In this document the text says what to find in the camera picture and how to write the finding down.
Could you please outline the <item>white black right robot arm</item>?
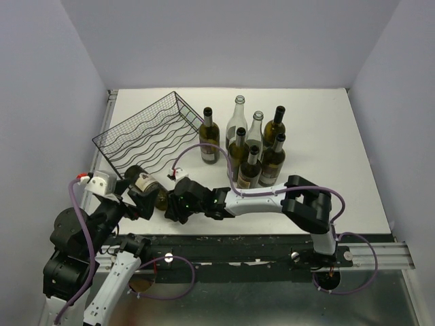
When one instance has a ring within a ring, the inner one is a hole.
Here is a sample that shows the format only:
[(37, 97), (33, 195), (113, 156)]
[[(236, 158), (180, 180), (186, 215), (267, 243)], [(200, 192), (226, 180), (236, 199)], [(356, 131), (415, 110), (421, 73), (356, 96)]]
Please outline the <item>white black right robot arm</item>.
[(283, 214), (301, 230), (310, 233), (314, 262), (328, 266), (338, 255), (330, 221), (331, 210), (331, 192), (298, 175), (291, 175), (285, 183), (268, 187), (263, 192), (230, 187), (208, 189), (184, 177), (169, 192), (164, 217), (185, 224), (197, 213), (218, 221), (250, 213)]

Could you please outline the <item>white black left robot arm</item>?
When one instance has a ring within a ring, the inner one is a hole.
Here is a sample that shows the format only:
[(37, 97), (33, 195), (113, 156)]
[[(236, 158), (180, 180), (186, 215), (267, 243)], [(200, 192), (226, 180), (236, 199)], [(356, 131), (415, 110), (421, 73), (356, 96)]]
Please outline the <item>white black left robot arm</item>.
[(73, 188), (90, 185), (93, 175), (82, 175), (68, 185), (72, 206), (55, 219), (50, 240), (54, 253), (43, 269), (45, 306), (40, 325), (107, 325), (123, 290), (137, 268), (146, 267), (151, 253), (148, 240), (138, 240), (130, 234), (124, 238), (115, 263), (91, 302), (88, 296), (99, 267), (96, 256), (123, 217), (149, 218), (154, 212), (158, 190), (147, 193), (129, 191), (135, 202), (131, 206), (122, 200), (128, 181), (117, 181), (114, 193), (99, 196), (97, 210), (87, 215), (79, 207)]

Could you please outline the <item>green bottle brown label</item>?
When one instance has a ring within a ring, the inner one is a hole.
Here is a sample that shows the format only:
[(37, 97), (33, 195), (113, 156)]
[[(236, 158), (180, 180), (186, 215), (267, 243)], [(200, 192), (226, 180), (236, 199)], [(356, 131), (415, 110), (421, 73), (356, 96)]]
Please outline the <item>green bottle brown label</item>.
[(259, 149), (256, 145), (249, 148), (247, 161), (239, 167), (237, 187), (240, 189), (253, 189), (258, 186), (262, 172), (261, 163), (258, 159)]

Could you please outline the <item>green bottle white label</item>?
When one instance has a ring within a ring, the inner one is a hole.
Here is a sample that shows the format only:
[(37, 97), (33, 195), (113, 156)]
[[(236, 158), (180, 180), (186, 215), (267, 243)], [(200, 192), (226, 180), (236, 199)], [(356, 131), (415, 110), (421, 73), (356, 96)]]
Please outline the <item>green bottle white label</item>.
[(161, 185), (151, 174), (139, 165), (130, 166), (124, 173), (124, 178), (128, 180), (137, 192), (150, 193), (158, 189), (158, 195), (154, 206), (165, 211), (168, 208), (168, 190)]

